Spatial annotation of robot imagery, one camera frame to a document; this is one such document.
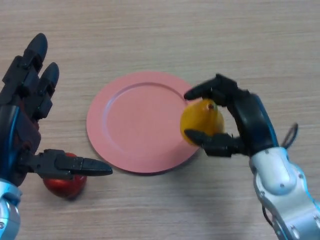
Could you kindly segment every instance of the plate rim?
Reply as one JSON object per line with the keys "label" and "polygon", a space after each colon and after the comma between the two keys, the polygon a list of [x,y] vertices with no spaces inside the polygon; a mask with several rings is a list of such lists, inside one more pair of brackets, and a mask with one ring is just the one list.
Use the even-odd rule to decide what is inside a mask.
{"label": "plate rim", "polygon": [[[152,75],[152,77],[154,77],[154,78],[148,79],[148,80],[144,79],[144,77],[147,78],[150,75]],[[101,133],[102,131],[98,132],[98,133],[92,133],[92,129],[94,129],[94,127],[92,127],[91,124],[89,124],[92,122],[95,123],[94,125],[99,124],[98,123],[98,122],[100,122],[99,119],[101,119],[101,117],[103,117],[102,112],[104,112],[106,105],[109,104],[109,102],[112,100],[112,98],[114,98],[114,96],[116,94],[118,94],[124,88],[128,88],[132,85],[136,85],[136,84],[140,84],[140,83],[156,83],[156,84],[166,86],[166,87],[170,88],[171,90],[174,90],[176,93],[178,93],[182,100],[184,100],[183,94],[188,89],[190,89],[192,87],[188,82],[181,79],[180,77],[177,77],[175,75],[172,75],[172,74],[166,73],[166,72],[143,71],[143,72],[133,72],[133,73],[129,73],[129,74],[120,76],[120,77],[114,79],[113,81],[111,81],[110,83],[106,84],[91,101],[91,104],[89,106],[89,110],[87,112],[87,117],[86,117],[87,137],[88,137],[89,142],[91,143],[91,146],[94,149],[94,151],[103,160],[105,160],[107,163],[110,163],[110,165],[114,166],[115,168],[118,168],[118,169],[121,169],[121,170],[124,170],[127,172],[131,172],[131,173],[136,173],[136,174],[154,174],[154,173],[158,173],[158,172],[159,173],[165,172],[165,171],[168,171],[172,168],[178,167],[179,165],[186,162],[190,157],[192,157],[192,155],[194,155],[196,153],[196,151],[199,148],[196,146],[191,146],[186,141],[184,141],[183,138],[181,137],[181,142],[178,142],[175,148],[154,156],[155,158],[171,159],[172,157],[170,157],[170,155],[172,155],[172,152],[175,152],[175,149],[178,149],[178,152],[181,154],[181,156],[179,156],[178,158],[181,160],[175,160],[174,161],[175,164],[171,168],[166,167],[166,168],[162,168],[160,170],[160,168],[158,167],[159,170],[151,170],[151,169],[146,170],[146,168],[139,170],[139,167],[138,167],[136,169],[131,169],[130,167],[126,167],[126,164],[118,164],[118,163],[125,162],[125,161],[114,162],[114,161],[112,161],[112,158],[122,157],[122,158],[126,159],[127,161],[129,161],[131,159],[134,159],[134,157],[130,158],[127,155],[120,154],[120,151],[116,150],[116,148],[114,146],[111,146],[111,144],[108,144],[108,143],[106,144],[105,147],[103,147],[103,149],[101,149],[101,147],[99,146],[100,144],[97,145],[95,139],[100,138],[100,136],[102,136],[103,133]],[[99,112],[102,115],[99,115],[97,117],[97,114],[94,111],[96,109],[99,109]]]}

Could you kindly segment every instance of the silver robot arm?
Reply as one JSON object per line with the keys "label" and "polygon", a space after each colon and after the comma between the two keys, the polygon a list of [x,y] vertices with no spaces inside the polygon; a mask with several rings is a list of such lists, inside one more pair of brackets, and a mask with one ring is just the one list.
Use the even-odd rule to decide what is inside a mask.
{"label": "silver robot arm", "polygon": [[256,195],[271,213],[270,224],[278,239],[320,240],[320,205],[308,191],[303,170],[290,161],[287,150],[265,149],[253,155],[249,165]]}
{"label": "silver robot arm", "polygon": [[238,88],[237,82],[221,74],[190,89],[184,98],[212,99],[218,106],[226,107],[233,116],[239,133],[237,137],[228,133],[209,136],[192,129],[185,130],[185,134],[208,156],[230,158],[242,154],[249,158],[256,195],[277,238],[320,240],[320,205],[308,192],[304,172],[290,161],[287,152],[297,136],[298,124],[293,125],[279,145],[259,96]]}
{"label": "silver robot arm", "polygon": [[0,240],[16,239],[20,228],[18,206],[22,192],[12,183],[0,179]]}

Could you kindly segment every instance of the blue accent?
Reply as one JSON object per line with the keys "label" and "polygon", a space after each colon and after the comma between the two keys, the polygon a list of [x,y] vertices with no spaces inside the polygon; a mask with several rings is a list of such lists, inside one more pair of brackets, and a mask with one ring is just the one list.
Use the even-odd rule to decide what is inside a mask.
{"label": "blue accent", "polygon": [[307,179],[306,179],[306,176],[305,176],[304,171],[303,171],[303,170],[301,169],[301,167],[299,167],[297,164],[295,164],[295,163],[291,163],[291,164],[294,165],[294,166],[299,170],[299,172],[302,173],[303,179],[304,179],[304,181],[303,181],[303,186],[304,186],[304,188],[305,188],[305,193],[308,195],[308,197],[310,198],[310,200],[313,202],[315,208],[320,212],[320,206],[316,203],[316,200],[311,196],[311,194],[310,194],[310,192],[309,192],[309,190],[308,190]]}
{"label": "blue accent", "polygon": [[17,152],[14,149],[14,140],[15,140],[15,130],[16,130],[16,124],[17,124],[19,113],[20,113],[20,108],[17,107],[16,110],[14,111],[14,115],[12,116],[10,130],[9,132],[7,132],[8,136],[6,137],[6,140],[3,143],[4,146],[2,148],[4,152],[1,157],[4,158],[3,160],[6,161],[6,163],[2,165],[4,169],[0,169],[0,175],[1,175],[1,178],[6,180],[11,179],[12,169],[16,164]]}
{"label": "blue accent", "polygon": [[267,121],[267,126],[268,126],[268,128],[269,128],[269,133],[270,133],[270,135],[271,135],[271,138],[272,138],[272,142],[273,142],[273,144],[274,144],[274,147],[279,147],[279,143],[278,143],[276,131],[275,131],[275,129],[274,129],[274,126],[273,126],[272,123],[271,123],[271,120],[270,120],[270,118],[269,118],[269,115],[268,115],[268,113],[267,113],[267,111],[266,111],[266,109],[265,109],[265,107],[264,107],[264,105],[263,105],[260,97],[259,97],[258,95],[256,95],[256,94],[254,94],[254,96],[255,96],[258,104],[260,105],[260,110],[261,110],[261,113],[262,113],[264,119]]}

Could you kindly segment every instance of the tabletop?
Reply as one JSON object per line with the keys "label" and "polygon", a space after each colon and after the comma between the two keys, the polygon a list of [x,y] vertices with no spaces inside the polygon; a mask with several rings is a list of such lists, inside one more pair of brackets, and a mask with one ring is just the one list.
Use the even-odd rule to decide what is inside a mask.
{"label": "tabletop", "polygon": [[[99,158],[86,133],[99,90],[131,72],[153,70],[192,85],[216,73],[262,99],[280,141],[320,199],[319,0],[1,0],[3,76],[38,33],[59,83],[40,121],[39,151]],[[226,129],[236,125],[222,111]],[[253,189],[248,159],[207,157],[158,176],[114,170],[91,177],[74,202],[47,191],[39,176],[22,184],[18,240],[273,240]]]}

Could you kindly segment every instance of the robot finger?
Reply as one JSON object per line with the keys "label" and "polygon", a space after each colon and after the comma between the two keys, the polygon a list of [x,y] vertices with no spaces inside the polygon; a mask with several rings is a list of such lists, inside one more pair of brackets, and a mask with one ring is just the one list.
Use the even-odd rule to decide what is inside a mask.
{"label": "robot finger", "polygon": [[209,136],[204,132],[187,129],[185,135],[197,146],[204,149],[208,156],[231,157],[237,154],[238,142],[227,133],[217,133]]}
{"label": "robot finger", "polygon": [[238,88],[236,81],[217,74],[215,78],[190,89],[184,94],[184,98],[186,100],[194,100],[197,98],[212,99],[217,105],[226,107],[233,102],[234,97],[238,97],[246,92],[248,91],[243,91]]}
{"label": "robot finger", "polygon": [[48,50],[48,40],[43,33],[37,34],[24,50],[23,56],[31,59],[32,63],[39,73]]}
{"label": "robot finger", "polygon": [[52,62],[43,72],[39,85],[37,88],[37,94],[43,95],[46,92],[50,97],[53,96],[55,88],[59,80],[59,67],[55,62]]}

